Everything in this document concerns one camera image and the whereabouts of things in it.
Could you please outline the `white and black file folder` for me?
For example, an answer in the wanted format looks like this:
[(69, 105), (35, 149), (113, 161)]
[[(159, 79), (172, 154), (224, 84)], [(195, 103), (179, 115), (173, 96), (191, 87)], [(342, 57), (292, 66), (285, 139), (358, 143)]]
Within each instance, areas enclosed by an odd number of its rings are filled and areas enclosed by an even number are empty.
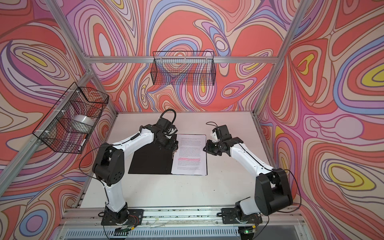
[(172, 175), (174, 153), (159, 144), (151, 143), (137, 150), (128, 170), (129, 174)]

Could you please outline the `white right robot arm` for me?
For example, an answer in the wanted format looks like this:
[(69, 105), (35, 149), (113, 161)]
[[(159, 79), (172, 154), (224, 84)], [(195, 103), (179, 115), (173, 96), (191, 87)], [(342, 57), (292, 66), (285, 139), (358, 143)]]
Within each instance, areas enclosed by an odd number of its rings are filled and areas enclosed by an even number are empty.
[(275, 169), (253, 154), (244, 141), (232, 137), (226, 125), (215, 126), (212, 139), (203, 151), (213, 156), (227, 154), (240, 163), (255, 178), (253, 197), (235, 203), (239, 220), (254, 214), (269, 216), (293, 204), (289, 178), (283, 169)]

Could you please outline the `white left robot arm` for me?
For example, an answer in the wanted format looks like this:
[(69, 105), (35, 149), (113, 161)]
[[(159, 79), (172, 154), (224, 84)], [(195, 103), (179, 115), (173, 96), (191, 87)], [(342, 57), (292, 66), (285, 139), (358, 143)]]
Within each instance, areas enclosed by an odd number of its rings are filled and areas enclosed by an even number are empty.
[(103, 143), (100, 146), (92, 171), (96, 179), (103, 184), (107, 197), (103, 219), (110, 217), (121, 225), (129, 218), (121, 183), (125, 174), (125, 157), (152, 143), (175, 152), (178, 149), (178, 141), (173, 135), (177, 131), (174, 121), (161, 116), (155, 124), (141, 126), (136, 134), (122, 141), (113, 144)]

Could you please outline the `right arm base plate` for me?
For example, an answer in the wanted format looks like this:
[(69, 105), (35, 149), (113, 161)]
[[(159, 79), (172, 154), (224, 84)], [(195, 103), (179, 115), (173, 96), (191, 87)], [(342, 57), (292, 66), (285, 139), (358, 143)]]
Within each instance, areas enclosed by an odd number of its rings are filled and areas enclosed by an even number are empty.
[(221, 208), (217, 217), (222, 218), (224, 224), (253, 224), (257, 226), (263, 222), (261, 215), (246, 215), (238, 207)]

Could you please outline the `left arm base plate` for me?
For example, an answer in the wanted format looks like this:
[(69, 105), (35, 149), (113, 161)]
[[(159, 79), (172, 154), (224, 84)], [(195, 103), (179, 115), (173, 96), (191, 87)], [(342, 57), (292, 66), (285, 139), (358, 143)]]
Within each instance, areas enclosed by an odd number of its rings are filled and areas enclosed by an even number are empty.
[(116, 213), (105, 207), (101, 225), (136, 227), (142, 224), (143, 214), (143, 209), (122, 209)]

